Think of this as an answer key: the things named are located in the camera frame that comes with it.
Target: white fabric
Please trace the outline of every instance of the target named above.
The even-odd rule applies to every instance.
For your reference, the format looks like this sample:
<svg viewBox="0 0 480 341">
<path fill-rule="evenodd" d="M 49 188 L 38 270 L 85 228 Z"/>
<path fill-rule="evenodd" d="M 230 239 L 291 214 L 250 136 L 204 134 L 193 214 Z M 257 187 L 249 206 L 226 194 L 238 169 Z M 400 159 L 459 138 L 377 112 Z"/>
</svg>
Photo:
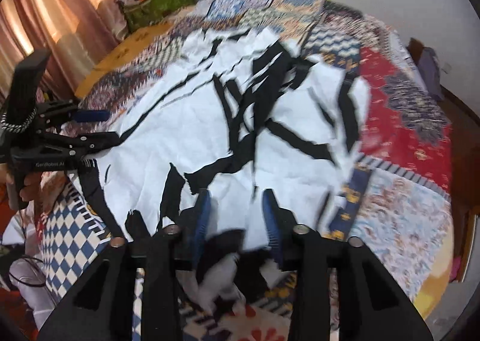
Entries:
<svg viewBox="0 0 480 341">
<path fill-rule="evenodd" d="M 113 130 L 124 133 L 161 96 L 189 74 L 198 72 L 185 86 L 171 92 L 158 104 L 123 144 L 97 156 L 106 204 L 126 237 L 130 238 L 124 223 L 131 209 L 141 212 L 149 232 L 154 234 L 170 163 L 183 175 L 231 155 L 225 114 L 214 84 L 209 81 L 215 74 L 225 86 L 226 81 L 236 78 L 240 92 L 245 92 L 254 76 L 251 74 L 252 61 L 278 40 L 268 28 L 260 33 L 250 31 L 238 41 L 223 40 L 217 54 L 204 60 L 215 39 L 241 32 L 244 31 L 193 32 L 186 39 L 181 59 L 171 64 L 138 105 L 115 123 Z M 288 42 L 286 49 L 291 54 L 299 51 L 292 42 Z M 263 190 L 267 188 L 273 189 L 280 207 L 295 213 L 299 223 L 318 227 L 315 226 L 317 213 L 327 192 L 332 191 L 333 195 L 341 192 L 342 185 L 350 178 L 359 149 L 359 142 L 351 152 L 345 147 L 342 117 L 337 105 L 344 76 L 341 69 L 317 63 L 299 88 L 285 89 L 270 113 L 272 120 L 302 139 L 329 144 L 337 166 L 328 160 L 303 154 L 263 128 L 256 140 L 255 169 L 253 162 L 249 162 L 237 173 L 217 174 L 209 185 L 217 214 L 215 223 L 208 228 L 209 236 L 232 228 L 245 228 L 244 250 L 267 246 L 261 202 Z M 238 104 L 224 89 L 235 116 Z M 337 123 L 336 131 L 319 115 L 312 94 Z M 362 128 L 370 99 L 368 86 L 362 78 L 355 80 L 349 96 L 356 107 L 358 127 Z M 252 108 L 250 106 L 244 115 L 249 128 L 241 125 L 240 139 L 253 127 Z M 255 195 L 254 185 L 258 187 Z M 180 209 L 192 207 L 195 199 L 196 195 L 191 194 L 186 183 Z M 320 221 L 320 229 L 327 226 L 333 212 L 334 205 L 330 202 Z"/>
</svg>

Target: garment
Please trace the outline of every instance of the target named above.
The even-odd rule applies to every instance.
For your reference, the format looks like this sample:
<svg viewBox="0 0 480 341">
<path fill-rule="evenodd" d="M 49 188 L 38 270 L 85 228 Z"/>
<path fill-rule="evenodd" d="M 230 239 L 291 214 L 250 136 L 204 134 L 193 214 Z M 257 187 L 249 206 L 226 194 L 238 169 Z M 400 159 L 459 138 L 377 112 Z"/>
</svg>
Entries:
<svg viewBox="0 0 480 341">
<path fill-rule="evenodd" d="M 180 59 L 111 128 L 122 143 L 96 157 L 106 205 L 129 239 L 130 210 L 154 234 L 161 217 L 164 225 L 175 221 L 208 188 L 213 215 L 196 272 L 203 307 L 227 288 L 212 280 L 231 283 L 237 250 L 267 247 L 265 189 L 299 223 L 324 231 L 335 212 L 327 200 L 351 176 L 368 86 L 319 56 L 298 54 L 269 28 L 193 32 Z M 215 268 L 220 262 L 228 276 Z"/>
</svg>

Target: floral patterned fabric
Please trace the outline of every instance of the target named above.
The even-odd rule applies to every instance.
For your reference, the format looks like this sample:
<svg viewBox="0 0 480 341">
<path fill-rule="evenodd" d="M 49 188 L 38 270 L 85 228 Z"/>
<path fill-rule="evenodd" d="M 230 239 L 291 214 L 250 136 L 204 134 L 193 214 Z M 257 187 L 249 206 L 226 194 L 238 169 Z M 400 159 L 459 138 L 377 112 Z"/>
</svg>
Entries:
<svg viewBox="0 0 480 341">
<path fill-rule="evenodd" d="M 397 33 L 372 16 L 329 0 L 203 0 L 177 16 L 174 27 L 133 62 L 104 76 L 82 106 L 109 109 L 112 120 L 97 126 L 69 125 L 80 131 L 103 131 L 133 107 L 160 79 L 175 56 L 165 55 L 199 28 L 228 30 L 246 25 L 269 26 L 282 40 L 294 39 L 302 55 L 321 54 L 336 67 L 363 76 L 370 85 L 368 120 L 361 129 L 361 152 L 411 171 L 410 179 L 376 169 L 351 235 L 361 237 L 399 285 L 414 299 L 428 277 L 452 221 L 448 201 L 417 184 L 430 180 L 449 191 L 450 124 L 418 84 L 411 58 Z M 152 56 L 168 56 L 151 64 Z M 181 303 L 184 339 L 217 341 L 284 341 L 288 334 L 296 275 L 250 306 L 235 306 L 220 320 Z M 338 323 L 338 289 L 331 274 L 331 327 Z M 140 339 L 141 319 L 134 320 Z"/>
</svg>

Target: patchwork bedspread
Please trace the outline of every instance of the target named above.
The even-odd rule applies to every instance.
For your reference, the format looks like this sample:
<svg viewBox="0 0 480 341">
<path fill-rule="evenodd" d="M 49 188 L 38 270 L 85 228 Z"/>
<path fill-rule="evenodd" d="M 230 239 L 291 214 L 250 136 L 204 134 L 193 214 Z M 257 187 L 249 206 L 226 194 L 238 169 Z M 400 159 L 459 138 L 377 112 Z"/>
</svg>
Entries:
<svg viewBox="0 0 480 341">
<path fill-rule="evenodd" d="M 418 70 L 397 33 L 372 16 L 330 0 L 203 0 L 182 12 L 174 27 L 136 59 L 106 74 L 82 102 L 109 109 L 108 123 L 69 124 L 65 130 L 104 131 L 135 107 L 166 67 L 179 59 L 186 37 L 198 29 L 268 26 L 293 39 L 301 56 L 362 76 L 370 89 L 358 163 L 372 169 L 351 235 L 361 237 L 413 301 L 447 237 L 450 215 L 450 123 L 424 91 Z M 103 222 L 71 183 L 38 227 L 47 285 L 61 299 L 110 239 Z M 142 271 L 138 271 L 133 334 L 140 339 Z M 284 340 L 296 276 L 291 274 L 251 305 L 237 305 L 219 321 L 182 302 L 184 339 Z M 331 276 L 331 324 L 338 328 L 338 294 Z"/>
</svg>

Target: blue and white checkered fabric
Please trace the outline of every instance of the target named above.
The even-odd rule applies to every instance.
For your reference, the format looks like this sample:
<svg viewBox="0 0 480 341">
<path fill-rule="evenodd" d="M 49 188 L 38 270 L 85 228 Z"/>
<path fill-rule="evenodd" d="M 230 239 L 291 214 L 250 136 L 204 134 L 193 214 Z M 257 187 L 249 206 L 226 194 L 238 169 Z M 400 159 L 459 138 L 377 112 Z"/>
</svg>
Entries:
<svg viewBox="0 0 480 341">
<path fill-rule="evenodd" d="M 109 240 L 105 224 L 68 183 L 47 218 L 42 238 L 46 286 L 58 301 Z"/>
</svg>

